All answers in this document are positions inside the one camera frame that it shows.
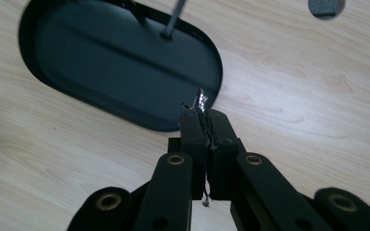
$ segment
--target wood grain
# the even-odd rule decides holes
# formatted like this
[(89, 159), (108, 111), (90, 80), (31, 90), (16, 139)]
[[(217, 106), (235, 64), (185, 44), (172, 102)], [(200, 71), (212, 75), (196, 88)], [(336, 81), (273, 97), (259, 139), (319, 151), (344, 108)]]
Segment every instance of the wood grain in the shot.
[[(170, 13), (174, 1), (142, 0)], [(94, 191), (146, 182), (168, 137), (38, 81), (17, 26), (26, 0), (0, 1), (0, 231), (66, 230)], [(334, 20), (306, 1), (190, 0), (182, 19), (217, 45), (224, 81), (214, 108), (245, 147), (309, 196), (337, 187), (370, 204), (370, 1)], [(229, 204), (194, 203), (193, 230), (235, 230)]]

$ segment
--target wooden table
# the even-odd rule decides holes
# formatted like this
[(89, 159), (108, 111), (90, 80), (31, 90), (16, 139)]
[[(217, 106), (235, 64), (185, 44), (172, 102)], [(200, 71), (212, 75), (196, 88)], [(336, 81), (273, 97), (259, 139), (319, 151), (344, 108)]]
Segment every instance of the wooden table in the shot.
[[(141, 1), (170, 13), (174, 1)], [(93, 192), (150, 179), (168, 137), (38, 81), (17, 26), (27, 0), (0, 0), (0, 231), (66, 230)], [(249, 151), (301, 193), (337, 187), (370, 204), (370, 1), (329, 21), (306, 1), (189, 0), (182, 19), (217, 45), (214, 108)], [(235, 230), (229, 203), (194, 203), (193, 230)]]

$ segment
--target wooden floor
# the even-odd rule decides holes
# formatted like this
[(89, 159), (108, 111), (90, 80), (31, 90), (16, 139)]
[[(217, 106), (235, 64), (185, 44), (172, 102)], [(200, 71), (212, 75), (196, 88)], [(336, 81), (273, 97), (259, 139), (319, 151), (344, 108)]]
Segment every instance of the wooden floor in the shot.
[[(170, 13), (174, 0), (142, 0)], [(93, 192), (150, 179), (168, 137), (70, 98), (22, 61), (27, 0), (0, 0), (0, 231), (66, 230)], [(226, 113), (251, 152), (308, 196), (337, 187), (370, 204), (370, 1), (323, 21), (306, 1), (189, 0), (182, 19), (217, 45)], [(194, 203), (193, 230), (235, 230), (229, 204)]]

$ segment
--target black tray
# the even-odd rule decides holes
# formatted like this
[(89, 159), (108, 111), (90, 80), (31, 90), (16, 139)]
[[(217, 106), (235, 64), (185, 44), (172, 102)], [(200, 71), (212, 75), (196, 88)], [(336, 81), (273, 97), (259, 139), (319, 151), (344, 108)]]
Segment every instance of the black tray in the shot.
[(148, 129), (177, 130), (199, 88), (212, 106), (220, 55), (195, 26), (178, 19), (164, 38), (168, 14), (135, 10), (144, 23), (119, 0), (32, 0), (19, 26), (23, 61), (53, 89)]

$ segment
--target black object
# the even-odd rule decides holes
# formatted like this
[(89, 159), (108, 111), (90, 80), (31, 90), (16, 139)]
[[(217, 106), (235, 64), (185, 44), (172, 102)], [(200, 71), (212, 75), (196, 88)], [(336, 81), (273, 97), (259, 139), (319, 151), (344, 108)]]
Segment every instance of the black object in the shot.
[[(209, 196), (231, 201), (238, 230), (370, 231), (370, 207), (361, 199), (336, 188), (314, 200), (303, 196), (267, 158), (246, 152), (225, 114), (199, 108), (181, 116), (181, 138), (169, 139), (148, 183), (122, 193), (121, 205), (107, 211), (101, 203), (116, 200), (103, 198), (121, 189), (95, 192), (68, 230), (189, 230), (191, 200), (202, 198), (205, 174)], [(110, 217), (120, 226), (108, 225)]]
[(182, 104), (203, 88), (211, 107), (223, 75), (211, 39), (178, 19), (183, 5), (170, 17), (132, 0), (31, 0), (20, 52), (55, 90), (148, 129), (177, 130)]

